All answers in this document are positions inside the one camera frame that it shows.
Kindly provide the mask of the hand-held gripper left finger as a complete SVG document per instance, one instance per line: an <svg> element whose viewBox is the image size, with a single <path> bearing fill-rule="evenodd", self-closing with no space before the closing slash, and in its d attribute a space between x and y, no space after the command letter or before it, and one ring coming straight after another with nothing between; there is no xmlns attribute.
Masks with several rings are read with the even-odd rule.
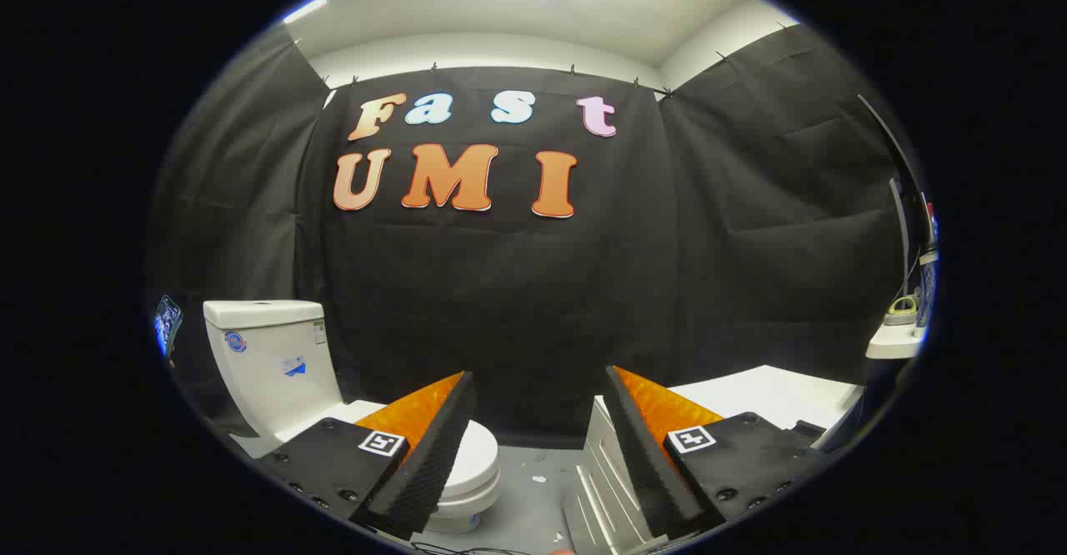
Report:
<svg viewBox="0 0 1067 555"><path fill-rule="evenodd" d="M408 540L437 511L476 402L473 372L453 372L357 422L313 423L254 465L333 517Z"/></svg>

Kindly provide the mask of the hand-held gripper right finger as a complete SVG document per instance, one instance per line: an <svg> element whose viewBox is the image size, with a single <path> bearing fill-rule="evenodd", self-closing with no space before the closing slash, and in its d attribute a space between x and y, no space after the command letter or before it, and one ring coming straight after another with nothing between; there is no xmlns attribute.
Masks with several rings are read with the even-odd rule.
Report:
<svg viewBox="0 0 1067 555"><path fill-rule="evenodd" d="M710 532L782 497L827 467L819 427L780 428L754 412L714 413L616 365L604 403L654 536Z"/></svg>

